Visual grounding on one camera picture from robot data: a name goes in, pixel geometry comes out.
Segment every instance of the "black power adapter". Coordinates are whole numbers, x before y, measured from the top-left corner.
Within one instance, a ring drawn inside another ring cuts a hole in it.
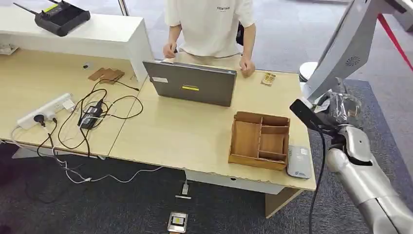
[[[77,125],[83,129],[92,129],[100,115],[102,114],[103,100],[97,102],[96,106],[90,106]]]

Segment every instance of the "white label sticker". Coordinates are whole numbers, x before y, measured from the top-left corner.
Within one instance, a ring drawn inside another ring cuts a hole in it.
[[[302,155],[307,155],[307,154],[308,154],[308,150],[307,150],[307,149],[301,149],[301,154],[302,154]]]
[[[153,79],[153,81],[156,81],[156,82],[162,82],[162,83],[167,83],[168,82],[168,79],[166,79],[166,78],[152,77],[152,79]]]

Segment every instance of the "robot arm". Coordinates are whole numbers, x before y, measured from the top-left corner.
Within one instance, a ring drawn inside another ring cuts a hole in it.
[[[337,79],[345,79],[362,67],[369,57],[377,16],[395,10],[413,14],[412,0],[353,0],[344,12],[318,62],[300,67],[304,98],[313,103]]]
[[[358,102],[355,97],[346,101]],[[339,111],[346,115],[353,114],[356,113],[356,108],[356,105],[340,102],[333,113]],[[327,167],[337,175],[372,233],[413,234],[413,213],[400,199],[378,165],[370,150],[367,135],[335,115],[328,115],[335,121],[327,121],[327,116],[323,116],[321,120],[299,99],[290,109],[309,129],[333,137],[332,148],[325,159]]]
[[[367,135],[353,126],[341,126],[343,148],[328,151],[328,169],[335,173],[347,194],[375,234],[413,234],[413,213],[394,191],[370,151]]]

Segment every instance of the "person's hand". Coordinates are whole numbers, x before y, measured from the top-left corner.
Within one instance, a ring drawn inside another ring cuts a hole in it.
[[[168,59],[172,59],[175,57],[175,49],[176,49],[176,42],[168,42],[164,45],[163,52],[164,56]]]
[[[255,64],[247,57],[241,56],[240,66],[244,77],[250,77],[255,72]]]

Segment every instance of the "power strip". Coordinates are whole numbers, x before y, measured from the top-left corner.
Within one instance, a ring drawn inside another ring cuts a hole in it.
[[[63,109],[66,109],[63,105],[64,102],[72,102],[72,94],[65,93],[61,95],[60,97],[54,99],[53,101],[50,101],[40,107],[39,109],[29,113],[25,117],[17,120],[17,125],[20,126],[23,129],[30,129],[34,127],[37,122],[33,120],[33,118],[36,115],[44,115],[47,120],[52,120],[55,117],[55,114]]]

